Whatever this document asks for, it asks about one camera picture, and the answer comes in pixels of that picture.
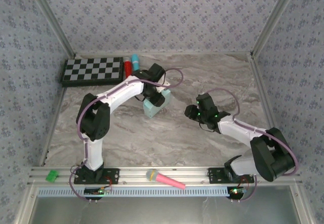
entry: black mounting bracket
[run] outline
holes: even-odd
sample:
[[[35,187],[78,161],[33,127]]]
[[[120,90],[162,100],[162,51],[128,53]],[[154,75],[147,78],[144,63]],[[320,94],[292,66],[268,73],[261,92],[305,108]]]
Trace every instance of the black mounting bracket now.
[[[92,171],[86,166],[77,169],[74,177],[74,184],[118,184],[119,169],[103,168],[103,165],[96,171]]]
[[[254,183],[253,176],[250,175],[243,175],[249,183]],[[240,183],[240,178],[235,178],[230,180],[230,176],[226,174],[224,167],[211,167],[208,168],[208,177],[209,177],[209,183],[210,184],[227,184],[227,183]]]

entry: marble surface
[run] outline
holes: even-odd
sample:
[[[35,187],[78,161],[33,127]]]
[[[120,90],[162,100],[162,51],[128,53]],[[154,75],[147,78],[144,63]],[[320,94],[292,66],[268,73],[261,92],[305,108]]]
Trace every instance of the marble surface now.
[[[152,119],[144,115],[143,103],[135,98],[118,107],[111,116],[110,130],[104,137],[106,166],[201,166],[223,165],[228,159],[249,150],[238,141],[218,133],[206,132],[184,115],[187,105],[198,94],[214,87],[237,95],[241,114],[237,117],[257,127],[267,127],[249,63],[226,55],[147,55],[140,56],[141,68],[158,63],[165,69],[181,68],[183,84],[172,89],[167,107]],[[167,73],[174,84],[180,75]],[[76,134],[75,119],[87,93],[99,94],[111,86],[68,88],[64,96],[55,133],[51,140],[47,166],[71,166],[84,157],[83,144]],[[234,113],[234,100],[225,92],[213,92],[220,110]]]

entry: wall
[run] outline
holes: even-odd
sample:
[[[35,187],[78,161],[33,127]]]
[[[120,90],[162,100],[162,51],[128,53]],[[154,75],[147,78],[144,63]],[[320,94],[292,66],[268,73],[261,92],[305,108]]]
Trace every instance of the wall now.
[[[291,0],[258,64],[318,223],[324,223],[324,0]]]
[[[11,223],[49,131],[66,55],[34,0],[1,0],[0,223]]]
[[[250,51],[277,0],[47,0],[75,52]]]

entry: black and white checkerboard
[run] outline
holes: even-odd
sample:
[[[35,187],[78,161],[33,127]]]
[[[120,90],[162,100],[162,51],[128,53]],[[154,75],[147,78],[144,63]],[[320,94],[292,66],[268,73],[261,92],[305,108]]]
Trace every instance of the black and white checkerboard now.
[[[123,58],[70,59],[65,62],[62,86],[117,85],[123,81]]]

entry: microphone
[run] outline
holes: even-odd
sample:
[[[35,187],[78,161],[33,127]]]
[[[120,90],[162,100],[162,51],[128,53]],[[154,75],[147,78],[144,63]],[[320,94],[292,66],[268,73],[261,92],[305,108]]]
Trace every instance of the microphone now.
[[[146,178],[149,181],[162,182],[162,183],[165,183],[167,185],[171,185],[173,187],[180,188],[182,190],[184,190],[186,188],[186,185],[184,183],[181,183],[181,182],[175,181],[175,180],[173,180],[173,179],[171,179],[169,177],[166,177],[166,176],[160,174],[155,169],[148,170],[147,173],[146,173]]]

